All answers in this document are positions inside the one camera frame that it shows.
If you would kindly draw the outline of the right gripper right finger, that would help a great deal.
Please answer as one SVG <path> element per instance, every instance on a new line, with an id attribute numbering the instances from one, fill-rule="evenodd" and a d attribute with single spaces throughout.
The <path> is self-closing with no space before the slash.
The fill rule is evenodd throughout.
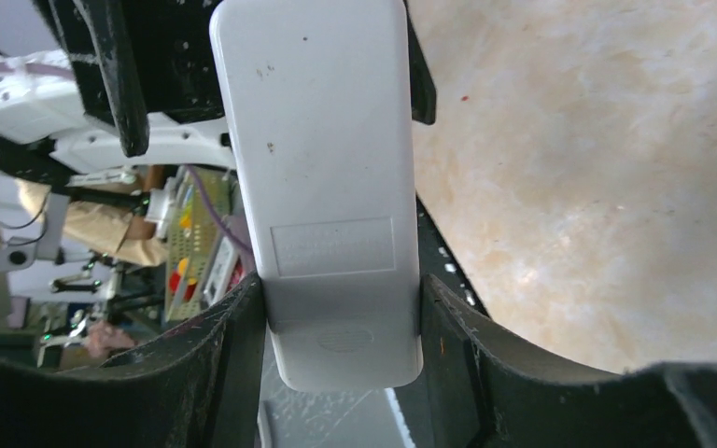
<path id="1" fill-rule="evenodd" d="M 421 297 L 437 446 L 717 447 L 716 363 L 615 374 L 530 343 L 433 276 Z"/>

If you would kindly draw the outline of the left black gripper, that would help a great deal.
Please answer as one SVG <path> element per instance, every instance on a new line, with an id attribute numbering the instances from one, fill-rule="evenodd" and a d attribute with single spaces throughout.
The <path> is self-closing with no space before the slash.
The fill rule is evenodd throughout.
<path id="1" fill-rule="evenodd" d="M 148 112 L 177 123 L 224 116 L 209 37 L 218 1 L 48 1 L 46 23 L 73 66 L 84 116 L 148 151 Z"/>

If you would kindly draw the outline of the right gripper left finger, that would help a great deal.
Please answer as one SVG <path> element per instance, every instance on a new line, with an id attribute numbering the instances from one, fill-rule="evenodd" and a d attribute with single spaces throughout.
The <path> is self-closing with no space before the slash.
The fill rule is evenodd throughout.
<path id="1" fill-rule="evenodd" d="M 0 447 L 251 447 L 265 334 L 250 274 L 98 367 L 47 373 L 0 359 Z"/>

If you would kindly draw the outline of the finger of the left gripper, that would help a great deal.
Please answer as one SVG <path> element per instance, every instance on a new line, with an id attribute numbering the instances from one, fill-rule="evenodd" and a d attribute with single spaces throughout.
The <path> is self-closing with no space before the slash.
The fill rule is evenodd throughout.
<path id="1" fill-rule="evenodd" d="M 409 4 L 407 1 L 403 4 L 407 21 L 412 119 L 433 125 L 436 121 L 437 89 L 411 19 Z"/>

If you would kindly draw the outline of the white remote control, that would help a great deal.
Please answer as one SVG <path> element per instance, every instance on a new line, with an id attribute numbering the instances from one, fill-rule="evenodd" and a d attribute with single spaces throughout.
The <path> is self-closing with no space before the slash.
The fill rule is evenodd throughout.
<path id="1" fill-rule="evenodd" d="M 224 1 L 213 46 L 281 379 L 397 387 L 423 366 L 406 8 Z"/>

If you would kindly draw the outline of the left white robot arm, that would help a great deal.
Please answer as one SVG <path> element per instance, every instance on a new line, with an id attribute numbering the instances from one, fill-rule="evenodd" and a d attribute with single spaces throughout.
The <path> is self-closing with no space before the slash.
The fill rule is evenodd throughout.
<path id="1" fill-rule="evenodd" d="M 120 165 L 244 184 L 399 180 L 437 90 L 404 1 L 39 1 L 55 51 L 0 54 L 0 170 Z"/>

